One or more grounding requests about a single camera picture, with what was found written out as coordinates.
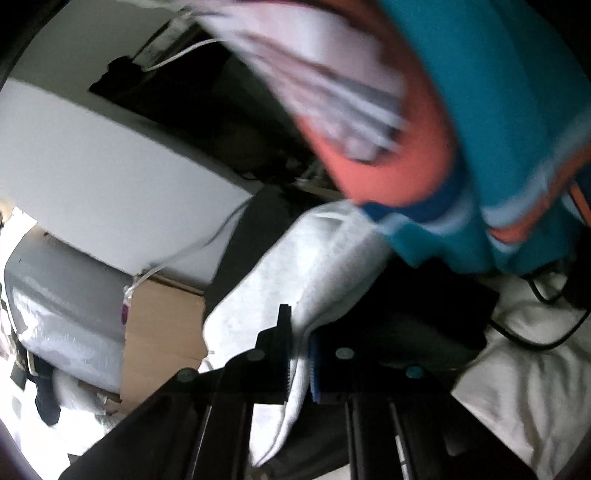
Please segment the orange stripe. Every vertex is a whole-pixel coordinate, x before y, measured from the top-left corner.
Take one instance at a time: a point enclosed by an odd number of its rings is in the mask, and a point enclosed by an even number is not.
[[[573,198],[574,204],[577,206],[581,216],[587,223],[587,226],[591,226],[591,208],[585,199],[585,195],[581,191],[579,185],[574,183],[570,188],[570,195]]]
[[[516,244],[526,240],[534,225],[548,211],[548,208],[550,208],[550,205],[552,205],[558,196],[564,192],[566,185],[589,162],[591,162],[591,143],[574,153],[560,166],[556,173],[556,178],[548,190],[548,194],[538,200],[525,217],[511,226],[491,229],[489,233],[497,240],[506,244]]]

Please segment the white towel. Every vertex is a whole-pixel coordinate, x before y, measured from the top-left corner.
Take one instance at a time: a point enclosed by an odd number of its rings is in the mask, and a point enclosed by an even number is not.
[[[390,255],[389,245],[352,204],[322,205],[302,215],[208,317],[203,330],[208,362],[202,371],[221,368],[254,348],[258,333],[276,324],[279,305],[293,307],[290,393],[284,405],[255,405],[254,465],[279,451],[300,412],[310,382],[310,332],[348,312]]]

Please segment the fabric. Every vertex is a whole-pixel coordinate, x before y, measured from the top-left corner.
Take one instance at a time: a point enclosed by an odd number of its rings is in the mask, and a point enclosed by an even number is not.
[[[525,2],[190,5],[409,264],[523,274],[591,222],[591,84]]]
[[[298,417],[309,387],[309,365],[301,357],[310,329],[342,317],[359,300],[386,263],[386,247],[346,202],[309,210],[209,316],[207,359],[220,368],[275,325],[280,303],[294,306],[291,391],[284,406],[255,406],[251,453],[257,465],[280,450]],[[565,280],[556,276],[553,285],[560,288]],[[493,318],[532,341],[555,340],[582,315],[562,303],[541,304],[518,277],[484,282],[501,294]],[[553,290],[540,288],[551,296]],[[453,395],[541,480],[553,479],[591,427],[591,323],[543,353],[525,351],[494,330],[486,337],[488,347]]]
[[[565,280],[555,275],[547,284],[560,288]],[[561,302],[543,305],[517,277],[485,282],[501,294],[493,318],[534,342],[561,337],[584,313]],[[551,480],[591,427],[591,323],[542,353],[524,350],[492,329],[486,337],[488,347],[462,375],[453,395],[541,480]]]
[[[293,307],[294,350],[286,405],[256,405],[251,455],[260,465],[285,442],[309,386],[307,340],[312,329],[342,317],[369,289],[391,249],[347,201],[306,212],[208,317],[202,370],[221,368],[253,348],[277,322],[281,303]]]
[[[216,275],[204,292],[204,321],[297,218],[322,200],[292,186],[265,185],[238,220]]]

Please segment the screw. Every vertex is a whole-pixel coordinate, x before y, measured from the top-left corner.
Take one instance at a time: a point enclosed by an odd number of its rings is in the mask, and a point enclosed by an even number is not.
[[[351,360],[355,356],[355,351],[351,350],[351,348],[341,347],[337,348],[335,352],[336,358],[339,360]]]
[[[246,358],[248,358],[250,362],[260,362],[265,358],[265,352],[255,348],[246,354]]]
[[[182,383],[189,383],[192,382],[197,378],[199,373],[194,368],[183,368],[178,371],[177,373],[177,380]]]
[[[420,365],[411,365],[406,369],[406,376],[413,380],[418,380],[425,375],[425,370]]]

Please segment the white wall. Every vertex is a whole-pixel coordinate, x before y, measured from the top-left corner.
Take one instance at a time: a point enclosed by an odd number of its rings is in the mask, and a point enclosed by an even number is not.
[[[152,139],[14,79],[0,92],[0,172],[0,192],[41,226],[130,274],[209,237],[249,196]],[[177,276],[209,282],[232,228],[179,262]]]
[[[54,236],[130,274],[211,235],[249,196],[243,188],[252,188],[153,122],[87,91],[111,60],[132,56],[172,15],[72,0],[0,92],[0,192]],[[207,284],[231,227],[171,276]]]

